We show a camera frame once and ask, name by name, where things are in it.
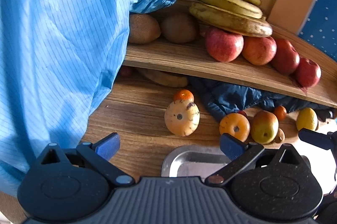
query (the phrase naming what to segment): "kiwi fruit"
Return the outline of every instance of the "kiwi fruit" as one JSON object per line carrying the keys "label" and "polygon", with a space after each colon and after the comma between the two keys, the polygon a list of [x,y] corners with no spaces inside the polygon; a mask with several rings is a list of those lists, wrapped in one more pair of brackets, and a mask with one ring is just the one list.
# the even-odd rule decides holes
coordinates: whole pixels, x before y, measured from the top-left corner
{"label": "kiwi fruit", "polygon": [[187,13],[173,13],[160,24],[162,35],[170,42],[182,44],[195,40],[199,35],[198,21]]}
{"label": "kiwi fruit", "polygon": [[148,14],[130,14],[129,23],[129,43],[147,44],[161,34],[157,20]]}

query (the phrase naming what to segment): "apple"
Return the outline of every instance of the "apple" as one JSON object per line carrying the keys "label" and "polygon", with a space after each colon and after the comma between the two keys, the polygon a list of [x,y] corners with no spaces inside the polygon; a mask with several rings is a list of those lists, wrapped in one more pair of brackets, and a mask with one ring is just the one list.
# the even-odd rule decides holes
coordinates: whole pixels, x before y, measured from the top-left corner
{"label": "apple", "polygon": [[276,49],[276,42],[272,37],[245,36],[242,56],[254,65],[265,65],[274,58]]}
{"label": "apple", "polygon": [[119,69],[119,74],[122,77],[130,77],[132,75],[133,72],[133,68],[130,66],[126,66],[126,65],[122,65],[121,68]]}
{"label": "apple", "polygon": [[281,74],[290,75],[300,63],[300,56],[286,39],[275,39],[277,50],[270,64]]}
{"label": "apple", "polygon": [[321,78],[321,68],[314,61],[301,57],[295,71],[296,80],[303,87],[315,86]]}
{"label": "apple", "polygon": [[243,36],[209,27],[205,33],[206,50],[219,62],[235,60],[243,49]]}
{"label": "apple", "polygon": [[250,134],[255,142],[268,144],[274,140],[278,132],[278,119],[268,111],[258,112],[250,127]]}
{"label": "apple", "polygon": [[244,115],[245,117],[247,117],[247,113],[244,112],[243,110],[239,110],[239,111],[238,111],[238,114],[241,114],[241,115]]}

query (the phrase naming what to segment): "yellow pear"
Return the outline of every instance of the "yellow pear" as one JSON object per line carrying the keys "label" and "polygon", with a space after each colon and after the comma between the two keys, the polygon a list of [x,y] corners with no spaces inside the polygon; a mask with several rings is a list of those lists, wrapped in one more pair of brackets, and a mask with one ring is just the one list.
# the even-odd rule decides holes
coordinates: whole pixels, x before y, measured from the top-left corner
{"label": "yellow pear", "polygon": [[278,131],[277,117],[268,111],[260,111],[253,118],[250,134],[255,142],[268,144],[274,140]]}

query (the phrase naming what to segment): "tangerine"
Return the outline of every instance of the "tangerine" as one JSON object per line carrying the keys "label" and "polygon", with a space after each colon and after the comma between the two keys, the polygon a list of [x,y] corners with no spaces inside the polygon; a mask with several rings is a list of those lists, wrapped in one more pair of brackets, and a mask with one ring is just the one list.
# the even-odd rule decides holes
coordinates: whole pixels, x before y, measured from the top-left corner
{"label": "tangerine", "polygon": [[277,117],[278,121],[282,121],[287,116],[287,109],[284,106],[280,105],[274,109],[273,114]]}
{"label": "tangerine", "polygon": [[189,100],[191,102],[194,102],[194,96],[191,91],[187,89],[180,90],[173,96],[173,101],[176,100]]}

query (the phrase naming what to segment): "orange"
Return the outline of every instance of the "orange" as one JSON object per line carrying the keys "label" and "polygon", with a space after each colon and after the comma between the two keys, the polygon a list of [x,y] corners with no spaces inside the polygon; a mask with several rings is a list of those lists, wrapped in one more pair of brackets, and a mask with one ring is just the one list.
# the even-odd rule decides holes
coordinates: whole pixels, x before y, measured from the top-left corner
{"label": "orange", "polygon": [[287,110],[282,105],[276,107],[273,113],[277,117],[278,121],[284,120],[287,116]]}
{"label": "orange", "polygon": [[187,89],[180,90],[173,96],[173,101],[176,100],[189,100],[191,102],[194,102],[194,96],[191,91]]}
{"label": "orange", "polygon": [[247,118],[239,113],[230,113],[223,117],[219,126],[220,135],[228,133],[245,142],[249,136],[250,124]]}

